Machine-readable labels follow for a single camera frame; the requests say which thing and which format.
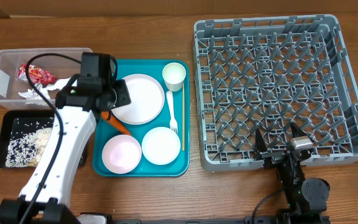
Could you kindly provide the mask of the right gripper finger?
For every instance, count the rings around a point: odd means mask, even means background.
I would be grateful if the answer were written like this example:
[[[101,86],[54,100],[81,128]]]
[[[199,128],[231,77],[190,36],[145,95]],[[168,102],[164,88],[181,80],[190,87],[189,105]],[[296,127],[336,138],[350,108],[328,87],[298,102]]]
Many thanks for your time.
[[[260,129],[255,130],[255,146],[254,146],[254,160],[260,161],[264,158],[264,155],[268,152],[265,140],[260,133]]]
[[[296,123],[294,122],[290,123],[290,128],[293,138],[307,136],[307,134],[304,131],[302,131],[300,127],[297,126]]]

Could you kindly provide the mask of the large white plate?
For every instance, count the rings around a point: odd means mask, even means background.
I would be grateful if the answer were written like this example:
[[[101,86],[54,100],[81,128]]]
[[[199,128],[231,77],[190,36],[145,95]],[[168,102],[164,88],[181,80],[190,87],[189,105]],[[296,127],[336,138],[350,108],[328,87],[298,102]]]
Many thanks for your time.
[[[126,81],[131,103],[112,109],[113,115],[123,123],[145,124],[162,111],[165,92],[161,84],[149,75],[132,74]]]

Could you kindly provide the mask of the pink bowl with food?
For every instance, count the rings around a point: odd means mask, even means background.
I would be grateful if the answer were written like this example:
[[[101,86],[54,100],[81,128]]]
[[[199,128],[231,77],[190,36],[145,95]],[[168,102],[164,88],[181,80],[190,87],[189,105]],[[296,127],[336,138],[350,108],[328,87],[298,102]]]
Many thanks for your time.
[[[104,166],[115,174],[134,170],[142,158],[139,142],[130,135],[120,134],[111,138],[103,147]]]

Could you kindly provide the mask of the white cup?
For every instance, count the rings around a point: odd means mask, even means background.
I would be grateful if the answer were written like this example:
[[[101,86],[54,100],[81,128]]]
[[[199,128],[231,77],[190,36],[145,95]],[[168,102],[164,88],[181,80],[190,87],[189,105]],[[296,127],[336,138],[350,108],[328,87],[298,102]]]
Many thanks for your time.
[[[164,66],[162,76],[168,90],[179,91],[186,78],[186,69],[182,64],[172,62]]]

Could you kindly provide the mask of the small white plate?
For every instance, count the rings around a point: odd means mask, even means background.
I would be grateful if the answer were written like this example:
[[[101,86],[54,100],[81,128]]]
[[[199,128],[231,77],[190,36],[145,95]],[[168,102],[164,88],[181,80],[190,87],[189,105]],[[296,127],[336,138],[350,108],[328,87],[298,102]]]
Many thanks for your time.
[[[144,136],[141,144],[144,157],[152,164],[163,166],[173,162],[181,150],[177,133],[170,128],[157,127]]]

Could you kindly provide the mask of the white tissue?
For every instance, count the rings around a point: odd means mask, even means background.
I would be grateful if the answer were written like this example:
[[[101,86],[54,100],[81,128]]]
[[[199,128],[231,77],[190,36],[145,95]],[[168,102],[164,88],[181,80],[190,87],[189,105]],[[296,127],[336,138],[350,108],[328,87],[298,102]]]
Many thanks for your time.
[[[51,100],[48,90],[44,88],[41,83],[36,83],[35,87],[39,92],[43,94],[44,97],[46,97],[46,99],[48,99],[48,101]],[[39,96],[39,94],[34,89],[28,89],[25,92],[19,92],[18,95],[26,99],[27,105],[48,106],[48,104],[46,104],[46,102],[42,99],[42,97]]]
[[[48,91],[62,90],[62,88],[67,85],[69,80],[70,78],[58,79],[54,84],[48,84],[46,89]]]

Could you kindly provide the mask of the red snack wrapper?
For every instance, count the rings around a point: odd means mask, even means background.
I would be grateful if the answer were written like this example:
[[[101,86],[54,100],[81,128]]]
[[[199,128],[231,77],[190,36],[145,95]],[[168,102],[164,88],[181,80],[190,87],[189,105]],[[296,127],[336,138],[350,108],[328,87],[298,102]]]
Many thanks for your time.
[[[16,78],[27,82],[28,79],[25,74],[25,67],[26,67],[25,63],[23,63],[19,67]],[[49,71],[43,70],[35,65],[29,65],[28,73],[32,83],[41,83],[42,85],[49,85],[49,84],[54,84],[57,81],[56,76],[52,75]]]

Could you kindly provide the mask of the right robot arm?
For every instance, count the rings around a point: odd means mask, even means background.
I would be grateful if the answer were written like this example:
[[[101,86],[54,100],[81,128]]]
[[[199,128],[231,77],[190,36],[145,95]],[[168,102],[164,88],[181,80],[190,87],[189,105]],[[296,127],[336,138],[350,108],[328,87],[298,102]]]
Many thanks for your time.
[[[306,178],[301,162],[311,157],[314,141],[298,127],[290,123],[292,139],[285,149],[270,152],[259,130],[255,131],[255,156],[264,162],[264,169],[275,169],[282,185],[278,190],[262,199],[244,221],[251,223],[329,223],[329,217],[322,213],[327,210],[330,185],[320,178]],[[277,210],[274,216],[256,215],[260,206],[268,199],[284,193],[288,207]]]

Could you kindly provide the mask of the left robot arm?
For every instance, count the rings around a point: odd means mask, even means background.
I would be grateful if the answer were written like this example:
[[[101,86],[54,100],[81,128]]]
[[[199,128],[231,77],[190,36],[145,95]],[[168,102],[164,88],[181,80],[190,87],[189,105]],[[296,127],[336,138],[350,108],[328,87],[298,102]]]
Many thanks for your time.
[[[117,78],[117,60],[109,54],[84,52],[80,72],[57,93],[51,135],[41,160],[17,199],[0,204],[0,223],[108,223],[110,216],[70,209],[70,195],[81,155],[99,118],[131,102],[126,82]]]

